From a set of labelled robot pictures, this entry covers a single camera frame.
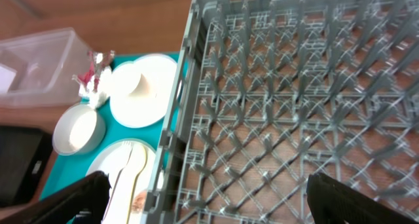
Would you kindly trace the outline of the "yellow plastic spoon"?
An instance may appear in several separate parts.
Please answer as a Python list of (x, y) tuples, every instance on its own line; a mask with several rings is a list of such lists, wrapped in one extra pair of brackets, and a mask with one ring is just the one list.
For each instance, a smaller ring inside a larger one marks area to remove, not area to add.
[(129, 208), (126, 223), (137, 223), (139, 221), (139, 213), (132, 212), (133, 199), (143, 191), (143, 182), (141, 181), (141, 174), (147, 168), (147, 150), (142, 143), (134, 144), (134, 154), (131, 155), (130, 172), (131, 172), (131, 193), (129, 198)]

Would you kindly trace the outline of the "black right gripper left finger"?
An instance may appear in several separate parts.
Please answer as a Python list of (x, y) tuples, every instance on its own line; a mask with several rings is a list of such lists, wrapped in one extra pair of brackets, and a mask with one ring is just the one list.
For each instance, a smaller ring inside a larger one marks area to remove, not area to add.
[(4, 219), (1, 224), (101, 223), (109, 203), (108, 176), (93, 172)]

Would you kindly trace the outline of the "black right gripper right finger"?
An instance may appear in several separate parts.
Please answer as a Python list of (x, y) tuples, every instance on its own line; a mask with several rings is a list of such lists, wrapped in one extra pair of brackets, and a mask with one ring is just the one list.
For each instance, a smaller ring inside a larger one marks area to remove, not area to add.
[(324, 173), (308, 177), (306, 194), (316, 224), (417, 224)]

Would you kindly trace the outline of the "grey plate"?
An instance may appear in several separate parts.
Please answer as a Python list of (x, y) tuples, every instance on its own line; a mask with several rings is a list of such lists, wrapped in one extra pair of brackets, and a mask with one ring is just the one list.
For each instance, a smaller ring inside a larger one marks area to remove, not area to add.
[[(144, 169), (143, 173), (141, 174), (141, 181), (143, 182), (143, 191), (149, 191), (149, 183), (151, 178), (153, 177), (153, 166), (155, 163), (156, 153), (155, 151), (149, 147), (148, 143), (144, 141), (132, 139), (132, 140), (120, 140), (109, 147), (104, 149), (99, 155), (94, 159), (91, 163), (87, 174), (91, 174), (96, 171), (104, 172), (108, 178), (111, 185), (109, 190), (109, 194), (111, 196), (112, 193), (112, 186), (115, 182), (115, 178), (118, 173), (118, 168), (122, 165), (125, 161), (125, 156), (128, 155), (128, 150), (122, 145), (123, 141), (130, 141), (132, 142), (133, 146), (135, 143), (142, 143), (145, 147), (148, 148), (147, 150), (147, 168)], [(111, 208), (109, 210), (107, 216), (107, 223), (106, 224), (119, 224), (119, 223), (126, 223), (127, 215), (128, 215), (128, 208), (129, 208), (129, 198), (131, 193), (131, 172), (130, 172), (130, 163), (123, 169), (120, 178), (117, 183), (117, 189), (115, 191), (113, 201), (111, 203)], [(139, 221), (143, 217), (143, 212), (139, 213)]]

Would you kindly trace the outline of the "white paper cup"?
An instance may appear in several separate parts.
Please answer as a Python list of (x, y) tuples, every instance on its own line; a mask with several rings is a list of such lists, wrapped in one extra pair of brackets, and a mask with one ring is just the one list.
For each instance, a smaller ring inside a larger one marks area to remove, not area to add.
[(155, 98), (156, 92), (137, 63), (125, 62), (112, 72), (110, 95), (114, 98)]

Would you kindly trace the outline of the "white plastic fork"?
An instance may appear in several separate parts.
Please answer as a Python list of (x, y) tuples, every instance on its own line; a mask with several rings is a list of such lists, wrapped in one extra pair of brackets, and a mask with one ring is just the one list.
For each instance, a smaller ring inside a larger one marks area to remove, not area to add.
[(118, 183), (118, 180), (119, 180), (119, 178), (120, 178), (120, 175), (121, 175), (121, 173), (122, 173), (123, 169), (125, 169), (125, 167), (128, 165), (128, 162), (129, 162), (129, 160), (130, 160), (130, 157), (131, 157), (131, 155), (132, 155), (132, 151), (133, 151), (133, 144), (132, 144), (132, 142), (130, 142), (130, 141), (123, 141), (123, 142), (122, 142), (122, 145), (123, 145), (125, 148), (127, 148), (127, 150), (128, 150), (128, 155), (124, 157), (124, 158), (125, 158), (125, 161), (124, 161), (124, 162), (122, 163), (122, 165), (118, 168), (118, 173), (117, 173), (117, 176), (116, 176), (116, 178), (115, 178), (115, 182), (113, 183), (113, 186), (112, 186), (112, 193), (111, 193), (111, 196), (110, 196), (110, 198), (109, 198), (108, 207), (107, 207), (107, 209), (106, 209), (106, 211), (105, 211), (105, 215), (104, 215), (104, 217), (103, 217), (103, 221), (104, 221), (105, 223), (107, 223), (107, 220), (106, 220), (106, 219), (107, 219), (107, 216), (108, 216), (109, 210), (110, 210), (110, 208), (111, 208), (111, 203), (112, 203), (112, 201), (113, 201), (113, 197), (114, 197), (115, 191), (116, 191), (116, 189), (117, 189), (117, 183)]

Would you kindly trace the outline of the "pink rimmed white plate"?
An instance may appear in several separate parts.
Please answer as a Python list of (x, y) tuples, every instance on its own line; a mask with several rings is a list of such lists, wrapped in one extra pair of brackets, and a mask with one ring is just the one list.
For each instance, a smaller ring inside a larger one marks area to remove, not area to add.
[(118, 65), (111, 75), (109, 105), (113, 118), (128, 128), (150, 126), (166, 115), (177, 62), (148, 54)]

